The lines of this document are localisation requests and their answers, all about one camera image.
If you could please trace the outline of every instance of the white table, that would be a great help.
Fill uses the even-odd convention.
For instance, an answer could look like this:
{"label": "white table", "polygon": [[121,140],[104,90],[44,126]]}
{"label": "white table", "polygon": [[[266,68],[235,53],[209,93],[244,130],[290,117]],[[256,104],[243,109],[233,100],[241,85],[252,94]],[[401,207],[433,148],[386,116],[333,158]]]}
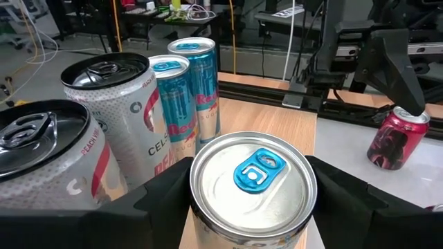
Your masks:
{"label": "white table", "polygon": [[[424,138],[397,171],[381,169],[366,157],[377,130],[319,118],[315,156],[348,174],[420,207],[443,203],[443,142]],[[313,222],[307,249],[324,248]]]}

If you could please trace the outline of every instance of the celsius can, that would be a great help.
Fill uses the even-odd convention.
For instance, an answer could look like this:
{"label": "celsius can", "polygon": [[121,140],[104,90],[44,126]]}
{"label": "celsius can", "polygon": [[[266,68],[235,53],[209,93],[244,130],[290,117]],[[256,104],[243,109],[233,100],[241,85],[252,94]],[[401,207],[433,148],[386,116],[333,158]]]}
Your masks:
{"label": "celsius can", "polygon": [[187,57],[191,63],[192,90],[197,102],[201,145],[220,135],[219,91],[215,42],[208,38],[178,39],[169,53]]}
{"label": "celsius can", "polygon": [[148,58],[99,55],[65,69],[62,82],[66,96],[86,105],[100,123],[130,190],[174,163]]}
{"label": "celsius can", "polygon": [[314,171],[296,148],[250,131],[208,143],[190,186],[200,249],[293,249],[317,197]]}
{"label": "celsius can", "polygon": [[430,119],[426,112],[412,116],[403,108],[395,107],[369,147],[369,160],[384,169],[403,167],[428,131]]}
{"label": "celsius can", "polygon": [[200,138],[189,60],[179,55],[159,55],[149,59],[159,85],[176,159],[195,157]]}
{"label": "celsius can", "polygon": [[49,100],[0,113],[0,207],[88,210],[126,193],[105,135],[82,104]]}

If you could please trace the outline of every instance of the white wire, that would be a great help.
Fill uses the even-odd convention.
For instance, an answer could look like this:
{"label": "white wire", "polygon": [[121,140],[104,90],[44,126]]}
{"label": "white wire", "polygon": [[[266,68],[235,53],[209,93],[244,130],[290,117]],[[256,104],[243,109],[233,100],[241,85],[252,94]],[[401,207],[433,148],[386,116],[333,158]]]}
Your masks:
{"label": "white wire", "polygon": [[[29,22],[30,22],[31,25],[34,27],[35,34],[37,35],[37,38],[38,38],[39,43],[40,43],[40,46],[42,47],[43,61],[46,61],[46,53],[44,52],[44,47],[43,47],[42,38],[40,37],[40,34],[39,34],[39,32],[38,32],[38,29],[37,29],[37,27],[36,27],[36,25],[35,25],[35,23],[34,23],[32,17],[31,17],[31,15],[29,14],[29,11],[28,11],[28,9],[27,9],[25,3],[23,2],[23,0],[20,0],[20,1],[21,1],[21,7],[20,7],[20,8],[23,8],[23,9],[24,9],[25,15],[28,17]],[[43,63],[41,63],[40,66],[37,68],[37,70],[35,70],[34,73],[29,77],[29,79],[26,80],[26,82],[24,82],[24,83],[23,83],[23,84],[22,84],[17,90],[15,90],[14,93],[11,93],[11,95],[10,95],[7,99],[11,98],[14,94],[16,94],[18,91],[20,91],[23,87],[25,87],[25,85],[27,85],[27,83],[28,83],[28,82],[29,82],[29,81],[30,81],[30,80],[31,80],[31,79],[37,74],[37,72],[42,68],[42,66],[43,66]]]}
{"label": "white wire", "polygon": [[291,34],[289,35],[288,53],[286,55],[286,62],[284,63],[284,71],[283,71],[282,81],[286,80],[286,70],[288,69],[289,54],[291,53],[292,37],[293,37],[293,25],[294,25],[294,19],[295,19],[294,17],[296,16],[295,13],[294,13],[295,12],[295,8],[296,8],[296,0],[292,0]]}
{"label": "white wire", "polygon": [[[50,54],[53,54],[53,53],[60,53],[60,52],[82,52],[82,51],[90,51],[90,50],[98,50],[100,52],[104,52],[104,50],[100,49],[100,48],[84,48],[84,49],[51,51],[51,52],[47,52],[46,55],[50,55]],[[41,63],[43,63],[43,62],[32,62],[33,58],[34,57],[30,57],[30,58],[26,59],[26,63],[28,63],[28,64],[41,64]]]}
{"label": "white wire", "polygon": [[[188,11],[188,14],[186,16],[188,20],[203,21],[214,18],[216,16],[216,14],[213,11],[206,10],[203,6],[200,6],[198,4],[192,4],[191,6],[187,7],[185,10]],[[206,17],[194,18],[192,16],[194,13],[206,13]]]}
{"label": "white wire", "polygon": [[[34,78],[34,76],[38,73],[38,71],[43,67],[43,65],[46,63],[46,62],[49,62],[49,61],[51,61],[52,59],[54,59],[54,57],[57,55],[57,53],[59,52],[59,48],[58,48],[58,44],[57,44],[57,42],[56,41],[54,41],[54,39],[52,39],[52,38],[50,38],[47,34],[45,34],[45,33],[43,33],[42,31],[40,31],[38,28],[37,28],[37,26],[35,25],[35,23],[34,23],[34,21],[33,21],[33,19],[32,19],[32,17],[31,17],[31,15],[30,15],[30,13],[29,13],[29,11],[28,11],[28,9],[27,9],[27,7],[26,7],[26,5],[24,4],[24,2],[23,2],[23,0],[20,0],[20,2],[21,2],[21,6],[20,6],[20,8],[23,8],[23,11],[24,11],[24,13],[25,13],[25,15],[27,16],[27,18],[29,19],[29,22],[31,23],[31,25],[33,26],[33,28],[34,28],[34,30],[35,30],[35,34],[36,34],[36,36],[37,36],[37,38],[38,38],[38,40],[39,40],[39,44],[40,44],[40,47],[42,48],[42,54],[41,55],[38,55],[38,57],[41,57],[41,56],[43,56],[43,60],[41,61],[41,62],[30,62],[29,60],[30,59],[32,59],[32,58],[30,58],[30,59],[27,59],[26,60],[26,63],[29,63],[29,64],[39,64],[39,67],[37,68],[37,70],[35,70],[34,71],[34,73],[28,78],[28,80],[26,80],[19,88],[17,88],[15,91],[13,91],[6,99],[4,99],[4,100],[2,100],[2,101],[0,101],[0,104],[3,104],[4,102],[6,102],[6,101],[8,101],[10,98],[12,98],[18,91],[20,91],[22,88],[24,88],[25,87],[25,85],[27,85],[28,83],[29,83],[29,81],[31,81],[33,78]],[[40,33],[42,34],[42,35],[44,35],[45,37],[47,37],[51,42],[53,42],[54,44],[55,44],[55,51],[52,51],[52,52],[49,52],[49,53],[45,53],[45,50],[44,50],[44,46],[43,46],[43,41],[42,41],[42,38],[40,37]],[[84,51],[84,50],[101,50],[101,49],[98,49],[98,48],[86,48],[86,49],[78,49],[78,50],[63,50],[63,51],[71,51],[71,52],[74,52],[74,51]],[[48,60],[46,60],[46,55],[47,54],[51,54],[51,53],[53,53],[54,55],[50,58],[50,59],[48,59]]]}

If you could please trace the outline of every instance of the can lid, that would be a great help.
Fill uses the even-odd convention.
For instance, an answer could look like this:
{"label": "can lid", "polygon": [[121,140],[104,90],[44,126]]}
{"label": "can lid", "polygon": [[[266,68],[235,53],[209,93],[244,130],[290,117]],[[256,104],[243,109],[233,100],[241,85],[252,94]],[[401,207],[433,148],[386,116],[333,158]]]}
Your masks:
{"label": "can lid", "polygon": [[206,219],[230,235],[250,238],[302,227],[317,196],[307,159],[287,142],[252,131],[207,144],[192,164],[190,185]]}
{"label": "can lid", "polygon": [[168,50],[177,55],[199,55],[212,50],[215,42],[205,37],[189,37],[178,39],[168,45]]}
{"label": "can lid", "polygon": [[143,74],[149,60],[136,53],[109,53],[69,66],[62,72],[65,86],[79,90],[97,90],[124,84]]}
{"label": "can lid", "polygon": [[443,204],[436,205],[433,209],[433,212],[443,212]]}
{"label": "can lid", "polygon": [[189,60],[180,55],[157,55],[149,59],[157,79],[177,77],[189,69]]}
{"label": "can lid", "polygon": [[431,119],[425,111],[420,116],[414,116],[401,107],[394,107],[393,112],[399,119],[413,124],[426,124]]}
{"label": "can lid", "polygon": [[72,147],[89,123],[86,107],[49,100],[0,113],[0,181],[21,176]]}

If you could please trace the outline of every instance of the yellow cable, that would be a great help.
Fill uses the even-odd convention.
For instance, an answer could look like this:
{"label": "yellow cable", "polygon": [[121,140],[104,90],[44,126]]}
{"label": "yellow cable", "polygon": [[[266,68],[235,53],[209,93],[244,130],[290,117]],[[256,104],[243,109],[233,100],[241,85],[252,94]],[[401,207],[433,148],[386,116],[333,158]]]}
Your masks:
{"label": "yellow cable", "polygon": [[[32,41],[34,43],[34,58],[31,60],[31,62],[34,62],[37,59],[37,56],[38,56],[37,43],[35,42],[33,32],[31,31],[31,29],[29,27],[28,20],[26,18],[25,12],[23,11],[23,1],[20,1],[20,7],[19,8],[20,8],[21,16],[23,17],[23,20],[24,20],[24,22],[26,24],[26,28],[28,29],[28,33],[30,35],[30,38],[32,39]],[[11,73],[10,77],[18,74],[20,71],[25,69],[28,65],[29,64],[26,63],[23,66],[20,66],[14,72]],[[12,94],[14,93],[14,86],[12,85],[12,82],[10,80],[6,80],[6,83],[8,84],[9,89],[10,89],[10,97],[12,97]]]}
{"label": "yellow cable", "polygon": [[234,56],[234,74],[237,70],[237,53],[235,52],[235,30],[234,30],[234,7],[233,7],[233,0],[229,0],[229,7],[230,7],[230,26],[233,32],[233,56]]}
{"label": "yellow cable", "polygon": [[114,21],[116,22],[116,30],[117,30],[117,40],[118,40],[118,51],[122,51],[122,41],[120,39],[120,26],[118,25],[118,17],[117,17],[117,4],[116,0],[112,0],[112,3],[114,5]]}

